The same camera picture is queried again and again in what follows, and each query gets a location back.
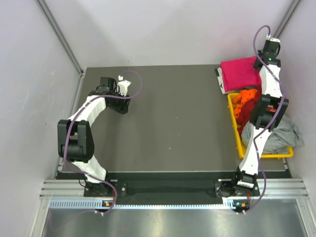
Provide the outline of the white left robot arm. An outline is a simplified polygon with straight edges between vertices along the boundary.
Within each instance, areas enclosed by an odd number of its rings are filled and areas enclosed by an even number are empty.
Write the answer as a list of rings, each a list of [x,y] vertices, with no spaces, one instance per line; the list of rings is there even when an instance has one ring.
[[[97,161],[91,127],[97,117],[111,109],[120,114],[128,112],[131,82],[123,76],[118,79],[101,77],[100,84],[91,91],[78,111],[57,123],[58,154],[75,165],[85,176],[86,188],[95,196],[112,193],[108,172]]]

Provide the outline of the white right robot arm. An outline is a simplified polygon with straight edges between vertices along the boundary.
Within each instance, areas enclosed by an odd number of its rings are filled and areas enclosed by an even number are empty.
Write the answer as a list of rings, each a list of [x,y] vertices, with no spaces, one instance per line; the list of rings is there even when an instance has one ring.
[[[253,68],[259,71],[262,94],[250,115],[251,134],[245,157],[230,183],[231,191],[237,196],[255,190],[264,146],[289,104],[280,86],[281,62],[277,59],[279,51],[280,40],[271,36],[267,36],[263,49],[255,50],[257,58]]]

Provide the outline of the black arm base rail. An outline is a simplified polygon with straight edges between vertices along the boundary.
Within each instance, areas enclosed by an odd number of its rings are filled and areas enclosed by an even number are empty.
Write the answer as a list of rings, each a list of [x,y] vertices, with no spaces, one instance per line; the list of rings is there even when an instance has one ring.
[[[210,172],[111,172],[109,183],[116,191],[106,196],[95,196],[86,186],[84,196],[111,198],[117,194],[118,204],[219,204],[222,198],[259,196],[254,191],[233,194],[232,171]]]

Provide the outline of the pink t shirt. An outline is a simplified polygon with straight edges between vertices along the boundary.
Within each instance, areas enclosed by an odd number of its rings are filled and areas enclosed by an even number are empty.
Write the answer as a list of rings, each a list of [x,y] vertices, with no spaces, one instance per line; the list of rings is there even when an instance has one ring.
[[[256,59],[256,56],[252,56],[221,62],[220,69],[225,92],[261,86],[259,72],[253,68]]]

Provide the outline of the light grey t shirt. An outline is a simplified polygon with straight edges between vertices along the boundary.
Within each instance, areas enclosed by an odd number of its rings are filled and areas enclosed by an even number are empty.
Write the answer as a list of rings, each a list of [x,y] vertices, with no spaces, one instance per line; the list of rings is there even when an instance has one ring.
[[[288,153],[287,147],[304,146],[303,135],[298,126],[287,115],[284,115],[269,135],[262,155],[279,155]]]

